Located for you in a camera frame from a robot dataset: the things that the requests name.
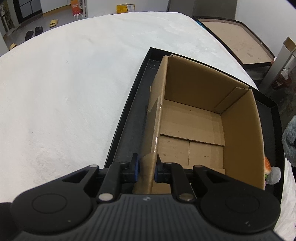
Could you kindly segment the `brown cardboard box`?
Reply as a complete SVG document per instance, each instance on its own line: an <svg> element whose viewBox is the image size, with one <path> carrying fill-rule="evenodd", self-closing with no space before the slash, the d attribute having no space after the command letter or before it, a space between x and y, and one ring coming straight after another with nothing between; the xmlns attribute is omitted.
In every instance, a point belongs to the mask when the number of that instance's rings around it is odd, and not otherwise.
<svg viewBox="0 0 296 241"><path fill-rule="evenodd" d="M264 188L264 143L253 91L212 67L164 56L151 85L136 194L169 193L157 159L202 165Z"/></svg>

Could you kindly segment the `white paper ball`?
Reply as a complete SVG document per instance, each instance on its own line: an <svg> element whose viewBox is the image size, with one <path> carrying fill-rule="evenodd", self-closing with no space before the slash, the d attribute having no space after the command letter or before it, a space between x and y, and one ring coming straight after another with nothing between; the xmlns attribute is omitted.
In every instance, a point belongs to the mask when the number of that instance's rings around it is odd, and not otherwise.
<svg viewBox="0 0 296 241"><path fill-rule="evenodd" d="M266 183L268 185L274 185L278 183L281 179L281 170L278 167L273 166L271 172L267 176Z"/></svg>

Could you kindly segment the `blue fluffy plush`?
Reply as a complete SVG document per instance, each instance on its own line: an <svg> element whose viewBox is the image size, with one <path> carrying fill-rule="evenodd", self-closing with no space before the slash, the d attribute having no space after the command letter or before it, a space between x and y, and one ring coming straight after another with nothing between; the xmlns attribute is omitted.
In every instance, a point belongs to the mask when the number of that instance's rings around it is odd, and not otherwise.
<svg viewBox="0 0 296 241"><path fill-rule="evenodd" d="M296 140L296 115L290 120L287 124L286 129L282 135L282 144L283 150L285 153L285 157L289 160L293 167L296 166L296 148L295 148L295 140Z"/></svg>

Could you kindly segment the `black shallow tray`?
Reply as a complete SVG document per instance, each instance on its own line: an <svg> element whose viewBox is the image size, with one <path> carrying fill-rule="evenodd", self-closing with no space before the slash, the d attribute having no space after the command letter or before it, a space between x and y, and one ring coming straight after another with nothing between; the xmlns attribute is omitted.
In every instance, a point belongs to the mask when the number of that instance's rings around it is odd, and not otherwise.
<svg viewBox="0 0 296 241"><path fill-rule="evenodd" d="M142 150L142 142L144 139L145 123L147 119L147 107L149 104L149 96L152 82L159 69L160 63L164 56L176 55L188 60L204 64L191 58L174 54L165 50L150 48L140 66L136 75L132 89L129 93L119 124L116 128L105 166L108 167L112 163L119 161L130 161L132 155L137 153L140 159ZM234 77L224 71L221 71L231 77ZM246 84L251 88L256 101L264 143L264 156L268 158L270 163L280 168L281 174L284 173L284 153L280 141L281 126L280 115L276 104L260 93L254 87ZM281 199L283 190L283 180L275 185L264 185L264 189L272 193L276 198Z"/></svg>

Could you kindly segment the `hamburger plush toy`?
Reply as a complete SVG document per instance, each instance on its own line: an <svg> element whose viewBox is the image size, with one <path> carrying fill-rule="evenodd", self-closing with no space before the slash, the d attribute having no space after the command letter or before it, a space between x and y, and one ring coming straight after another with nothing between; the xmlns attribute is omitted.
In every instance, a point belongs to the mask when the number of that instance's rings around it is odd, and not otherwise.
<svg viewBox="0 0 296 241"><path fill-rule="evenodd" d="M264 179L265 179L264 185L266 185L267 177L270 173L271 173L271 165L268 158L265 156L264 157Z"/></svg>

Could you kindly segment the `yellow slipper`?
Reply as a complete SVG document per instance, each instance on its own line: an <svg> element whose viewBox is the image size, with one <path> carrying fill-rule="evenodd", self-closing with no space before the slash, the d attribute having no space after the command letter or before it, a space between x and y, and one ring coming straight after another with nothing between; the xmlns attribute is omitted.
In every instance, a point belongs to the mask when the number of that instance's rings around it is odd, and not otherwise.
<svg viewBox="0 0 296 241"><path fill-rule="evenodd" d="M57 19L53 19L53 20L50 21L49 27L50 28L55 27L57 24L58 24L58 20Z"/></svg>

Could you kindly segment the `black slipper pair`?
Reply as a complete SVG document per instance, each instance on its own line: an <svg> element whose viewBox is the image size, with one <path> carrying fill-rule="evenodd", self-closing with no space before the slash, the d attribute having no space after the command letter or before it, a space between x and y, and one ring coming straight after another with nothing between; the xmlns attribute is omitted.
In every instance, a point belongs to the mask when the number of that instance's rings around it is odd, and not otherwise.
<svg viewBox="0 0 296 241"><path fill-rule="evenodd" d="M41 33L43 33L43 27L41 27L41 26L36 27L34 31L32 31L32 30L27 31L26 35L25 35L25 41L31 39L32 37L36 37L36 36L40 35Z"/></svg>

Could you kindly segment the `yellow cardboard box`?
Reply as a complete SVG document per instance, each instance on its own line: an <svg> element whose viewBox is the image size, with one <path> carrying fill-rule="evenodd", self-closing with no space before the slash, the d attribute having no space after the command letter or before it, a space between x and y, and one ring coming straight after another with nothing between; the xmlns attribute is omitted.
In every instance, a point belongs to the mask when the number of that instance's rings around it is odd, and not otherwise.
<svg viewBox="0 0 296 241"><path fill-rule="evenodd" d="M135 12L135 4L119 4L116 6L116 13L130 13Z"/></svg>

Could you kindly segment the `orange cardboard box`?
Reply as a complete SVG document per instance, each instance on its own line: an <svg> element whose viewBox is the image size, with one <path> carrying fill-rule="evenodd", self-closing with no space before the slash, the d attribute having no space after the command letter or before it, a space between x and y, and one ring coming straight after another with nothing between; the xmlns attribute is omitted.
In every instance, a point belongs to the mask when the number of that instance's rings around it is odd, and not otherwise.
<svg viewBox="0 0 296 241"><path fill-rule="evenodd" d="M70 0L70 5L71 5L73 15L78 15L83 13L81 0Z"/></svg>

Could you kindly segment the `brown board black frame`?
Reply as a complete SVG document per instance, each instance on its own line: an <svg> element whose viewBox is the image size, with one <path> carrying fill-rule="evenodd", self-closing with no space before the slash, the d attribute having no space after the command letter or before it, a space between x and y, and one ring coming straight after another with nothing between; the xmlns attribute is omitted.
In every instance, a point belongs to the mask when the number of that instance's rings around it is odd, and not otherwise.
<svg viewBox="0 0 296 241"><path fill-rule="evenodd" d="M245 69L271 65L274 54L244 23L202 16L195 16L194 20L212 34Z"/></svg>

